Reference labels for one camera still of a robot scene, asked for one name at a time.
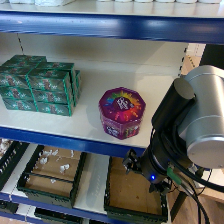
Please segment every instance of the cable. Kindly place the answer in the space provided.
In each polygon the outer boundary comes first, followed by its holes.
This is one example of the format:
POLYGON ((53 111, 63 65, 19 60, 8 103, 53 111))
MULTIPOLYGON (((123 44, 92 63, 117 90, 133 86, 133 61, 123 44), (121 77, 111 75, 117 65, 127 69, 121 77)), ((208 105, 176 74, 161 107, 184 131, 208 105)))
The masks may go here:
MULTIPOLYGON (((210 170, 210 174, 209 174, 209 176, 208 176, 207 181, 209 181, 211 174, 212 174, 212 169, 210 170)), ((203 191, 205 190, 205 188, 206 188, 206 187, 204 187, 204 188, 202 189, 202 191, 201 191, 200 193, 197 194, 197 196, 201 195, 201 194, 203 193, 203 191)))
POLYGON ((224 193, 224 187, 221 185, 217 185, 217 184, 213 184, 210 182, 207 182, 199 177, 197 177, 196 175, 194 175, 193 173, 191 173, 190 171, 188 171, 187 169, 185 169, 181 164, 179 164, 178 162, 176 162, 176 160, 170 155, 170 153, 167 151, 167 149, 165 148, 161 135, 158 135, 159 141, 163 147, 163 151, 166 153, 167 157, 169 158, 169 160, 182 172, 184 173, 186 176, 188 176, 189 178, 195 180, 196 182, 204 185, 205 187, 209 187, 213 190, 219 191, 224 193))

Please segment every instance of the white container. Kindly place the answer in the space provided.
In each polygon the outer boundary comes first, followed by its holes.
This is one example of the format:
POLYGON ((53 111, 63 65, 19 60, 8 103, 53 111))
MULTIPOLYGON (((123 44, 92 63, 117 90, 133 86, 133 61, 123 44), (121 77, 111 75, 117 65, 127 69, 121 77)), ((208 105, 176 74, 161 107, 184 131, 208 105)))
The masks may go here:
POLYGON ((116 2, 132 2, 132 0, 115 0, 116 2))
POLYGON ((205 16, 205 17, 212 17, 217 16, 219 12, 219 6, 221 4, 203 4, 197 3, 195 8, 195 15, 197 16, 205 16))
POLYGON ((34 4, 34 0, 9 0, 11 4, 34 4))
POLYGON ((185 3, 185 4, 190 4, 190 3, 195 3, 195 2, 197 2, 197 0, 176 0, 176 2, 185 3))
POLYGON ((97 9, 97 12, 101 12, 101 13, 113 13, 114 2, 113 1, 102 2, 101 0, 98 0, 96 2, 96 9, 97 9))
POLYGON ((162 3, 170 3, 170 2, 175 2, 175 0, 156 0, 157 2, 162 2, 162 3))
POLYGON ((193 16, 195 15, 196 4, 181 4, 175 3, 174 15, 175 16, 193 16))
POLYGON ((114 2, 114 11, 119 14, 130 14, 133 12, 133 2, 114 2))
POLYGON ((150 15, 152 14, 153 2, 140 3, 134 2, 134 13, 138 15, 150 15))
POLYGON ((146 3, 147 3, 147 2, 152 2, 152 1, 153 1, 153 0, 135 0, 135 2, 141 2, 141 3, 142 3, 142 2, 146 2, 146 3))
POLYGON ((74 0, 35 0, 35 5, 37 6, 61 6, 67 5, 74 0))
POLYGON ((222 0, 198 0, 198 1, 207 4, 219 4, 222 0))
POLYGON ((172 16, 176 3, 153 2, 152 13, 157 16, 172 16))

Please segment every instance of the metal shelf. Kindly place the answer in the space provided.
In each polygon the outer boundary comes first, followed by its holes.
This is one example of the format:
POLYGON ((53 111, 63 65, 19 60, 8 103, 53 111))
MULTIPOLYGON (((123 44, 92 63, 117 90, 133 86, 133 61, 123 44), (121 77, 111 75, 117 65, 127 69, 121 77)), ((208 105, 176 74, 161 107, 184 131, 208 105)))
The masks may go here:
POLYGON ((224 44, 223 4, 0 5, 0 32, 224 44))
POLYGON ((117 157, 124 157, 131 147, 141 154, 149 144, 151 118, 173 79, 125 72, 84 72, 83 91, 72 117, 10 111, 0 99, 0 136, 117 157), (103 94, 118 85, 138 91, 146 102, 139 134, 125 140, 103 131, 98 109, 103 94))
POLYGON ((109 156, 97 154, 87 155, 82 177, 79 183, 78 195, 73 209, 32 201, 29 200, 23 192, 18 191, 16 185, 19 176, 25 169, 25 166, 36 149, 36 146, 37 145, 35 144, 29 145, 8 182, 6 183, 4 189, 2 190, 2 193, 8 196, 8 201, 12 201, 18 204, 31 205, 87 219, 99 220, 106 223, 125 224, 125 222, 109 219, 103 207, 109 156))

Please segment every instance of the cardboard box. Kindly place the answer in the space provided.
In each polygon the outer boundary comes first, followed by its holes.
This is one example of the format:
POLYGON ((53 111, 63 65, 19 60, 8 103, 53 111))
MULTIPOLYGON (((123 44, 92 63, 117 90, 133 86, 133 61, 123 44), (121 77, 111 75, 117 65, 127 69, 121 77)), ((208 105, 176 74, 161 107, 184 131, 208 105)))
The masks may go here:
POLYGON ((37 69, 49 69, 69 72, 70 83, 76 81, 75 64, 60 62, 40 62, 37 69))
POLYGON ((38 64, 39 62, 8 60, 2 66, 10 68, 36 68, 38 64))
POLYGON ((3 102, 8 110, 37 111, 33 100, 15 100, 3 98, 3 102))
POLYGON ((32 55, 14 55, 10 60, 14 61, 29 61, 29 62, 46 62, 46 56, 32 56, 32 55))
POLYGON ((0 86, 15 86, 29 89, 26 77, 32 70, 27 68, 0 67, 0 86))
POLYGON ((70 88, 67 92, 51 92, 32 89, 33 98, 36 101, 45 103, 59 103, 59 104, 69 104, 73 100, 72 89, 70 88))
POLYGON ((23 89, 14 86, 5 87, 0 86, 0 94, 2 98, 20 99, 20 100, 33 100, 30 89, 23 89))
POLYGON ((65 92, 71 87, 69 73, 57 70, 33 69, 28 74, 29 86, 32 89, 52 92, 65 92))
POLYGON ((57 114, 63 116, 72 116, 74 111, 73 100, 69 104, 54 104, 54 103, 43 103, 37 102, 37 110, 42 113, 57 114))

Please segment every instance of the plastic crate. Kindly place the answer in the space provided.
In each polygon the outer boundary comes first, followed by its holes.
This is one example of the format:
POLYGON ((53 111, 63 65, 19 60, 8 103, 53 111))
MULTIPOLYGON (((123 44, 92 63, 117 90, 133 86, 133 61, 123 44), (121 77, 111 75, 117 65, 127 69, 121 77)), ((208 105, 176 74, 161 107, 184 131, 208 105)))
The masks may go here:
POLYGON ((17 189, 19 191, 23 191, 31 200, 44 202, 48 204, 59 205, 59 206, 67 207, 67 208, 72 208, 75 202, 77 191, 78 191, 79 181, 82 175, 86 153, 81 153, 74 179, 73 181, 68 181, 68 180, 51 177, 48 175, 40 175, 40 174, 32 173, 32 171, 35 168, 36 162, 38 161, 39 157, 43 153, 43 150, 44 150, 44 146, 42 145, 37 146, 37 149, 35 150, 30 161, 27 163, 25 170, 20 176, 20 179, 17 183, 17 189), (49 179, 54 179, 59 182, 60 181, 67 182, 69 184, 72 184, 72 189, 70 192, 68 192, 69 196, 64 196, 64 195, 60 195, 56 193, 49 193, 42 190, 30 189, 25 186, 30 176, 39 176, 41 178, 45 178, 45 181, 49 181, 49 179))
POLYGON ((36 217, 41 218, 42 221, 46 223, 51 223, 51 224, 81 224, 82 223, 82 218, 60 213, 60 212, 54 212, 42 208, 36 208, 34 215, 36 217))
POLYGON ((20 161, 29 143, 14 141, 0 160, 0 190, 3 189, 12 171, 20 161))
MULTIPOLYGON (((113 159, 120 160, 119 161, 119 163, 121 163, 120 170, 122 168, 124 169, 124 167, 122 167, 122 159, 121 158, 112 158, 112 157, 110 158, 109 167, 108 167, 106 190, 105 190, 105 196, 104 196, 104 209, 107 212, 108 217, 111 218, 111 219, 118 219, 118 220, 129 222, 129 223, 147 223, 147 224, 154 224, 154 223, 156 223, 156 224, 159 224, 159 223, 162 223, 162 222, 167 222, 167 220, 168 220, 168 209, 167 209, 166 196, 156 195, 156 194, 158 194, 156 192, 154 192, 153 194, 155 194, 154 196, 158 198, 159 206, 157 204, 157 207, 159 209, 161 209, 161 214, 150 213, 148 211, 147 207, 146 207, 147 208, 147 212, 142 212, 142 211, 136 211, 136 210, 127 209, 127 208, 122 208, 122 204, 126 205, 126 206, 129 206, 128 201, 119 202, 120 203, 119 207, 111 205, 111 191, 110 191, 110 189, 112 189, 111 188, 112 184, 110 182, 110 176, 111 176, 111 169, 112 169, 112 161, 113 161, 113 159)), ((126 171, 125 169, 124 169, 124 171, 123 170, 120 171, 120 170, 117 170, 117 171, 114 171, 114 172, 122 172, 122 175, 123 175, 123 173, 125 173, 125 171, 126 171)), ((120 192, 122 192, 122 189, 121 189, 122 188, 121 187, 122 183, 121 182, 125 182, 128 178, 130 178, 130 174, 131 173, 129 173, 124 178, 122 178, 122 181, 120 181, 120 182, 117 179, 118 182, 119 182, 117 185, 113 184, 113 186, 118 186, 117 195, 118 195, 119 198, 122 198, 122 200, 125 197, 122 197, 122 195, 121 196, 119 195, 120 192)), ((139 183, 138 179, 135 179, 135 178, 139 178, 139 176, 140 176, 139 174, 133 174, 133 176, 131 176, 131 177, 133 177, 132 182, 136 183, 137 187, 140 186, 139 185, 140 183, 139 183)), ((134 194, 134 197, 138 198, 138 196, 135 195, 135 194, 137 194, 136 192, 133 191, 133 194, 134 194)), ((148 193, 148 189, 145 190, 142 193, 141 197, 144 198, 144 196, 145 196, 144 200, 147 200, 146 199, 147 194, 150 194, 150 193, 148 193)))
POLYGON ((18 206, 19 205, 16 203, 0 200, 0 211, 1 212, 15 214, 18 209, 18 206))

